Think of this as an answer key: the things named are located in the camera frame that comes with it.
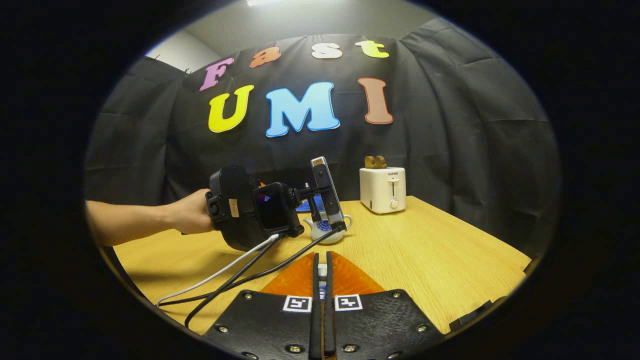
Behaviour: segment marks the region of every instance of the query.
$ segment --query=phone mount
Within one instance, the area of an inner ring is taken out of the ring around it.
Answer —
[[[274,234],[292,238],[304,232],[296,208],[307,199],[313,221],[320,221],[314,196],[320,194],[333,228],[345,229],[340,202],[324,158],[312,160],[316,186],[295,189],[283,183],[260,186],[243,167],[231,165],[213,174],[205,194],[215,230],[236,250],[247,251]]]

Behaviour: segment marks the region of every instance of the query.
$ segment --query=metal screw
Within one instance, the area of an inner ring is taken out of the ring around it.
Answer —
[[[292,352],[293,354],[299,354],[304,351],[300,345],[288,345],[287,351]]]
[[[358,345],[344,345],[342,351],[344,352],[356,352],[360,347]]]

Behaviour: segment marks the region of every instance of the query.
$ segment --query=blue letter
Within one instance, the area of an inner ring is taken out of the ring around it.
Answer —
[[[311,120],[307,123],[309,130],[329,130],[340,126],[340,120],[333,116],[331,107],[332,88],[333,83],[313,83],[307,88],[301,101],[287,88],[268,92],[266,98],[271,101],[271,126],[267,129],[267,136],[274,138],[289,132],[284,124],[285,116],[293,129],[300,131],[310,111]]]

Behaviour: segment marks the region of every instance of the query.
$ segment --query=blue cloth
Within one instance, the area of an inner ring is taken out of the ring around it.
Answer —
[[[322,198],[320,197],[320,194],[316,194],[316,196],[314,196],[314,201],[316,202],[316,207],[318,208],[318,211],[324,211],[324,204],[322,203]],[[298,213],[310,213],[311,210],[309,209],[309,202],[305,201],[302,205],[298,206],[296,211]]]

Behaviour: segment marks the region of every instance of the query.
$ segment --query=white ceiling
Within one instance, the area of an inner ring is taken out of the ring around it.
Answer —
[[[360,34],[400,39],[436,15],[404,0],[238,0],[185,30],[220,56],[291,37]]]

